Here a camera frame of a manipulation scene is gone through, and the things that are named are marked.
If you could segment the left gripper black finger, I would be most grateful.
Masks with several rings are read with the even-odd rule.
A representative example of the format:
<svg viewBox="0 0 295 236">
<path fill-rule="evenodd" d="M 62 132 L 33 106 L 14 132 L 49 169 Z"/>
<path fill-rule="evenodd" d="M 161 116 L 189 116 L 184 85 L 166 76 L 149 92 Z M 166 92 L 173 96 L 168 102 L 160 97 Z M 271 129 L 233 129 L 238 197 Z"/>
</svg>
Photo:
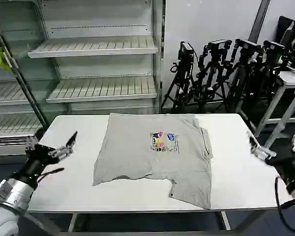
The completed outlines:
<svg viewBox="0 0 295 236">
<path fill-rule="evenodd" d="M 48 155 L 52 158 L 54 162 L 60 162 L 61 160 L 67 158 L 73 153 L 73 147 L 76 143 L 77 134 L 78 134 L 78 131 L 76 131 L 69 138 L 66 145 L 48 152 Z"/>
<path fill-rule="evenodd" d="M 27 136 L 25 151 L 35 150 L 38 144 L 39 140 L 36 136 Z"/>
</svg>

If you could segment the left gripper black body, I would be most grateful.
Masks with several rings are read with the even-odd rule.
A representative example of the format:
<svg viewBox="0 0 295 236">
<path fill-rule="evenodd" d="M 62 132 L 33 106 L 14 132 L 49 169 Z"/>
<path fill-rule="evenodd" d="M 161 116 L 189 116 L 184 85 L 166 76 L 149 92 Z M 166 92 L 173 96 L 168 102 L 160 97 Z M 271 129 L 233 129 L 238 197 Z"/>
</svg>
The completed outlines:
<svg viewBox="0 0 295 236">
<path fill-rule="evenodd" d="M 48 165 L 59 162 L 58 157 L 52 157 L 49 152 L 56 150 L 52 147 L 37 144 L 34 149 L 26 149 L 28 157 L 24 166 L 13 174 L 15 180 L 25 184 L 38 184 L 38 177 Z"/>
</svg>

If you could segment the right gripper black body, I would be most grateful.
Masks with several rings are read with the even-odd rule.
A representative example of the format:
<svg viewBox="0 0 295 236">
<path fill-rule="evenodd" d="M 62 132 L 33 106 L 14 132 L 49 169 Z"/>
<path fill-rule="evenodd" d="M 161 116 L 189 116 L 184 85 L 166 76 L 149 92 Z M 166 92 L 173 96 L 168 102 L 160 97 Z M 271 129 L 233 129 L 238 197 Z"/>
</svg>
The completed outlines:
<svg viewBox="0 0 295 236">
<path fill-rule="evenodd" d="M 265 161 L 265 163 L 278 171 L 288 194 L 295 195 L 295 152 L 292 152 L 291 149 L 288 157 L 280 157 L 277 154 L 275 158 Z"/>
</svg>

